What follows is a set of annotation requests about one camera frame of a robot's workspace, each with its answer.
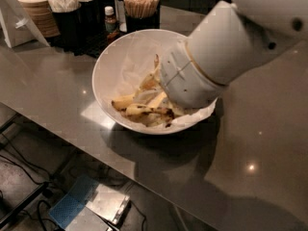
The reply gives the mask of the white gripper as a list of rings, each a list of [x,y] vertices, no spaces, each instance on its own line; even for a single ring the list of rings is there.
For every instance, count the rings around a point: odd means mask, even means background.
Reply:
[[[167,96],[185,109],[201,109],[211,105],[226,90],[215,84],[197,65],[184,40],[177,40],[161,57],[161,89],[137,90],[135,103],[151,108],[167,106]]]

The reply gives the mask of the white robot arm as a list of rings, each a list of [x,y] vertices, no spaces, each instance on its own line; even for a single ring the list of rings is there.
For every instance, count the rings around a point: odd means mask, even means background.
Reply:
[[[205,108],[237,78],[308,37],[308,0],[218,2],[160,57],[160,85],[183,108]]]

